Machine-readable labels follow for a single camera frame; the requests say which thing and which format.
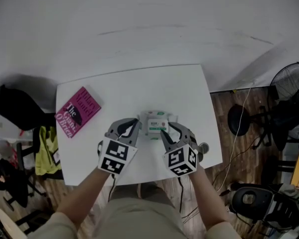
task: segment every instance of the white wall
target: white wall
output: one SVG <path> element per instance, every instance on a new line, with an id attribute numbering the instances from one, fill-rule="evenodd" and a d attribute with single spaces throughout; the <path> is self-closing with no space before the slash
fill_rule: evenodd
<path id="1" fill-rule="evenodd" d="M 299 0 L 0 0 L 0 78 L 200 63 L 219 91 L 296 61 Z"/>

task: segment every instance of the wooden floor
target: wooden floor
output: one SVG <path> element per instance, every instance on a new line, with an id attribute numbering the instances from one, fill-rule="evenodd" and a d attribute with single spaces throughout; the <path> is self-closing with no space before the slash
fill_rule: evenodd
<path id="1" fill-rule="evenodd" d="M 212 182 L 219 171 L 221 171 L 229 162 L 233 141 L 235 136 L 229 131 L 227 126 L 227 113 L 229 109 L 235 104 L 243 104 L 246 98 L 248 90 L 237 91 L 235 94 L 230 92 L 214 93 L 211 94 L 213 101 L 217 125 L 219 130 L 220 142 L 222 147 L 223 163 L 217 166 L 206 169 L 208 178 Z M 266 88 L 254 88 L 250 90 L 249 97 L 246 100 L 245 107 L 250 114 L 258 113 L 259 106 L 267 106 L 267 89 Z M 251 125 L 247 135 L 238 137 L 236 140 L 233 156 L 246 150 L 252 141 L 259 136 L 259 129 L 256 126 Z M 263 164 L 269 155 L 280 155 L 275 145 L 271 147 L 264 147 L 261 145 L 257 150 L 249 149 L 245 153 L 241 154 L 232 161 L 227 179 L 222 189 L 222 192 L 226 189 L 227 185 L 234 180 L 244 181 L 246 183 L 260 183 L 260 176 L 263 168 Z M 226 171 L 222 172 L 215 181 L 214 187 L 216 190 L 221 186 Z M 183 176 L 181 178 L 184 185 L 184 196 L 181 216 L 189 214 L 194 208 L 196 208 L 196 198 L 192 184 L 189 181 L 188 176 Z M 159 186 L 165 189 L 171 201 L 174 203 L 176 208 L 179 208 L 180 202 L 180 192 L 181 187 L 177 179 L 168 179 L 158 182 Z M 41 182 L 48 196 L 50 198 L 51 204 L 54 209 L 57 208 L 58 204 L 62 199 L 73 190 L 73 187 L 65 186 L 63 181 L 60 180 L 50 180 L 47 179 Z M 93 210 L 90 212 L 89 216 L 84 221 L 81 229 L 79 230 L 78 236 L 80 239 L 89 238 L 93 231 L 93 227 L 97 222 L 100 212 L 105 207 L 107 203 L 108 194 L 110 187 L 104 187 L 101 194 L 99 195 Z M 12 212 L 3 202 L 2 197 L 6 196 L 9 198 L 8 193 L 0 192 L 0 208 L 2 208 L 6 213 L 13 219 L 17 220 L 30 213 L 34 209 L 41 209 L 47 206 L 47 202 L 43 197 L 35 194 L 35 197 L 29 198 L 28 207 L 22 208 L 18 204 L 13 203 L 15 211 Z M 231 194 L 223 198 L 225 204 L 230 201 Z M 201 218 L 197 212 L 192 219 L 184 224 L 185 233 L 190 239 L 202 239 L 205 234 L 205 228 L 201 221 Z M 251 220 L 244 219 L 246 222 L 251 223 Z M 260 225 L 256 225 L 252 231 L 248 234 L 249 226 L 242 221 L 238 220 L 235 215 L 232 217 L 232 225 L 236 231 L 245 239 L 256 239 L 263 238 L 264 236 L 258 234 L 258 232 L 264 232 L 265 230 Z"/>

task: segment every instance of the pink book cover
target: pink book cover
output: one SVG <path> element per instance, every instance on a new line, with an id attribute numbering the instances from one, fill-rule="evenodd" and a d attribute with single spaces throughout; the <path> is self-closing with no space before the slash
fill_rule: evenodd
<path id="1" fill-rule="evenodd" d="M 101 106 L 82 87 L 55 114 L 55 118 L 65 134 L 72 138 L 100 109 Z"/>

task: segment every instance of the electric fan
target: electric fan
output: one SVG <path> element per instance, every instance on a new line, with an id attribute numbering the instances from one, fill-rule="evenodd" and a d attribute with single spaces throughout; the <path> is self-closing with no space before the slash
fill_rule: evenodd
<path id="1" fill-rule="evenodd" d="M 299 62 L 286 66 L 276 74 L 269 86 L 268 107 L 269 111 L 261 106 L 262 113 L 250 116 L 245 108 L 243 110 L 242 106 L 234 105 L 228 113 L 231 132 L 238 136 L 245 135 L 251 123 L 262 127 L 264 132 L 253 149 L 260 146 L 265 136 L 268 136 L 265 145 L 270 146 L 271 135 L 278 150 L 283 150 L 286 142 L 299 142 Z"/>

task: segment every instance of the person's leg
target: person's leg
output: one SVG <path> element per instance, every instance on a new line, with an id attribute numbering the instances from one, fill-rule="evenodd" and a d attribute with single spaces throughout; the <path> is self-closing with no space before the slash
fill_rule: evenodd
<path id="1" fill-rule="evenodd" d="M 126 197 L 139 198 L 137 184 L 116 186 L 111 194 L 110 200 Z"/>
<path id="2" fill-rule="evenodd" d="M 146 182 L 141 184 L 141 198 L 147 201 L 174 207 L 165 191 L 158 187 L 155 182 Z"/>

